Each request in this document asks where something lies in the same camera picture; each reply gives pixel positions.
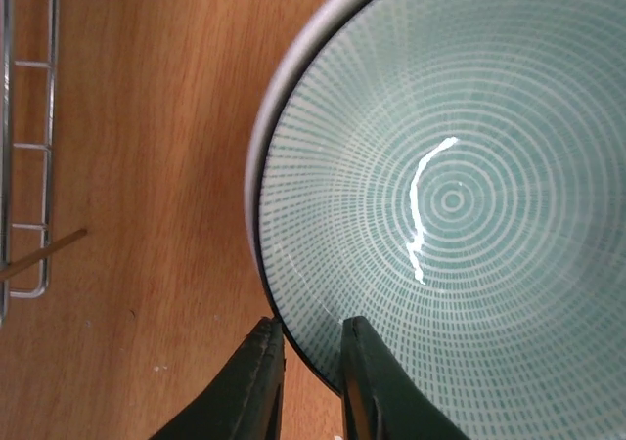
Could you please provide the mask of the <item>chrome wire dish rack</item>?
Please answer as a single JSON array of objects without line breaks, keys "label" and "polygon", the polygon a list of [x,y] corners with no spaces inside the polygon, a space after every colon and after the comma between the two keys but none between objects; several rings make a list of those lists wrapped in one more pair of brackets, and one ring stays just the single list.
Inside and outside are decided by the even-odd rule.
[{"label": "chrome wire dish rack", "polygon": [[[53,178],[56,95],[58,87],[61,0],[45,0],[45,58],[25,59],[16,56],[16,0],[1,0],[1,320],[5,321],[12,299],[32,300],[45,294],[50,284],[52,255],[87,235],[77,229],[58,239],[53,238]],[[37,141],[16,141],[15,69],[35,69],[45,75],[42,137]],[[41,206],[37,222],[16,221],[12,217],[14,152],[41,154]],[[39,234],[39,247],[15,261],[11,259],[11,233],[30,231]]]}]

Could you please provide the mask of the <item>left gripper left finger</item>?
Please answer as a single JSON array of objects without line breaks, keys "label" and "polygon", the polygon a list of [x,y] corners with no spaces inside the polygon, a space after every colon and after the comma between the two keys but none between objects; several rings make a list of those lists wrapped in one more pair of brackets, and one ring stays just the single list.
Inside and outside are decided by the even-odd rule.
[{"label": "left gripper left finger", "polygon": [[261,318],[206,389],[155,439],[278,439],[285,343],[282,325]]}]

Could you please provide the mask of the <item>teal patterned ceramic bowl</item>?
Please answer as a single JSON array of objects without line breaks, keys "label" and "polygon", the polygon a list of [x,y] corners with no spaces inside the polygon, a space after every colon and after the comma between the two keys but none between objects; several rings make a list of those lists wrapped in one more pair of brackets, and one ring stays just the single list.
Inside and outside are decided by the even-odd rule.
[{"label": "teal patterned ceramic bowl", "polygon": [[625,435],[625,0],[373,0],[258,202],[274,312],[338,390],[364,316],[472,439]]}]

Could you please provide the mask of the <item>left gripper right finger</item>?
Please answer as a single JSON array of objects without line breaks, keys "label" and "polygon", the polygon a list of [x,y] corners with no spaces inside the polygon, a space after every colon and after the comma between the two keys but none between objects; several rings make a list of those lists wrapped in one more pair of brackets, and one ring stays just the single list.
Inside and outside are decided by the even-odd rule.
[{"label": "left gripper right finger", "polygon": [[346,439],[465,439],[408,377],[363,316],[343,321],[340,344]]}]

